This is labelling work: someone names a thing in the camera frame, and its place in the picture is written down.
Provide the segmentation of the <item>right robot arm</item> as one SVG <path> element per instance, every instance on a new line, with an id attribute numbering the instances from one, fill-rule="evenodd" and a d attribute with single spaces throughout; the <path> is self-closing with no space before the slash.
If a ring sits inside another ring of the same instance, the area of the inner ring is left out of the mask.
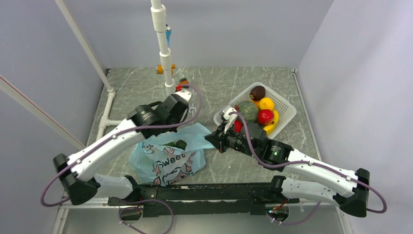
<path id="1" fill-rule="evenodd" d="M 370 172 L 359 168 L 356 171 L 337 168 L 305 155 L 292 146 L 268 138 L 258 124 L 250 123 L 236 132 L 234 127 L 225 130 L 221 124 L 205 140 L 220 153 L 228 148 L 252 156 L 248 142 L 251 141 L 264 168 L 304 176 L 310 181 L 275 177 L 268 189 L 274 202 L 283 199 L 304 198 L 338 206 L 343 212 L 355 217 L 367 215 Z"/>

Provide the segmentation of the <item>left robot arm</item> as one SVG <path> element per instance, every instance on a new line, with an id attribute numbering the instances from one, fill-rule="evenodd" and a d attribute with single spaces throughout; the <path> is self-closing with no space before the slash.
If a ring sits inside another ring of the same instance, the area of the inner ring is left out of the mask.
<path id="1" fill-rule="evenodd" d="M 111 132 L 78 153 L 54 159 L 65 192 L 73 205 L 95 196 L 117 197 L 132 205 L 140 201 L 141 189 L 130 175 L 112 177 L 98 170 L 121 152 L 151 136 L 176 130 L 186 115 L 191 92 L 178 91 L 164 101 L 137 106 Z"/>

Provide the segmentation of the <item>light blue plastic bag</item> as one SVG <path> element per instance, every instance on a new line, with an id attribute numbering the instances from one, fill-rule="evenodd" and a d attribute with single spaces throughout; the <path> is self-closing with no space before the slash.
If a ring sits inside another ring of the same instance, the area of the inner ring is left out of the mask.
<path id="1" fill-rule="evenodd" d="M 206 149 L 214 146 L 205 140 L 211 131 L 200 123 L 177 132 L 152 136 L 138 143 L 129 156 L 129 165 L 141 183 L 168 186 L 194 175 L 206 165 Z M 183 140 L 185 150 L 164 146 Z"/>

